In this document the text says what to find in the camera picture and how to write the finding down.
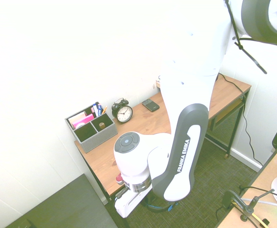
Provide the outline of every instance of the black phone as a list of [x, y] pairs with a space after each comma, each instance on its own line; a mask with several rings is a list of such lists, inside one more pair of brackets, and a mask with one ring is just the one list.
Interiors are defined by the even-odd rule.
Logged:
[[142, 104], [151, 112], [154, 112], [155, 110], [159, 109], [159, 105], [151, 99], [143, 101]]

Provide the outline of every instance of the gray carpet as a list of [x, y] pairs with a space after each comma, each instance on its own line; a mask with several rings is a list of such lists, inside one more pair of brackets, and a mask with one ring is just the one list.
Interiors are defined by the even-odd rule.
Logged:
[[[238, 186], [247, 185], [256, 172], [233, 157], [224, 159], [225, 152], [204, 140], [195, 168], [195, 184], [189, 195], [178, 202], [171, 211], [154, 213], [138, 205], [127, 217], [131, 228], [213, 228], [217, 219], [215, 211], [221, 206], [225, 191], [239, 192]], [[163, 206], [164, 201], [156, 199], [155, 206]], [[112, 204], [106, 209], [112, 217]], [[218, 213], [219, 219], [225, 214]], [[119, 228], [125, 227], [120, 218], [116, 218]]]

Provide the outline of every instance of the gray desk organizer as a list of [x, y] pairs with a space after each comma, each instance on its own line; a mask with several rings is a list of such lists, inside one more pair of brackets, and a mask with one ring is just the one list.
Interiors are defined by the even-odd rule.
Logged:
[[[107, 115], [107, 113], [104, 113], [98, 117], [96, 117], [95, 113], [93, 113], [94, 115], [93, 120], [74, 130], [68, 119], [83, 111], [85, 111], [87, 115], [89, 115], [92, 113], [91, 112], [92, 107], [93, 106], [91, 105], [65, 118], [65, 121], [67, 122], [67, 125], [70, 128], [70, 130], [72, 131], [72, 134], [74, 135], [76, 140], [81, 144], [83, 150], [86, 153], [91, 151], [95, 147], [101, 145], [103, 142], [107, 141], [108, 139], [110, 139], [111, 137], [115, 136], [118, 133], [115, 122]], [[99, 127], [100, 123], [105, 124], [104, 129], [101, 129]]]

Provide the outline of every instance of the black alarm clock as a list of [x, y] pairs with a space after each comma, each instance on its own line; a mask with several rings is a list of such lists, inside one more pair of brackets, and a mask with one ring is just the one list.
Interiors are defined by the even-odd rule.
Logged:
[[117, 99], [112, 105], [112, 115], [121, 124], [128, 122], [133, 114], [133, 110], [128, 106], [129, 101], [124, 98]]

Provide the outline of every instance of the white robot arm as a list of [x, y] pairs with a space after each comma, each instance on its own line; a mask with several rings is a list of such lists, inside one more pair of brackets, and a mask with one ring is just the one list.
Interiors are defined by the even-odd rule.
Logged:
[[174, 202], [194, 184], [215, 79], [228, 48], [242, 35], [277, 44], [277, 0], [189, 0], [168, 20], [161, 93], [171, 134], [126, 133], [114, 156], [128, 191], [116, 200], [123, 217], [153, 192]]

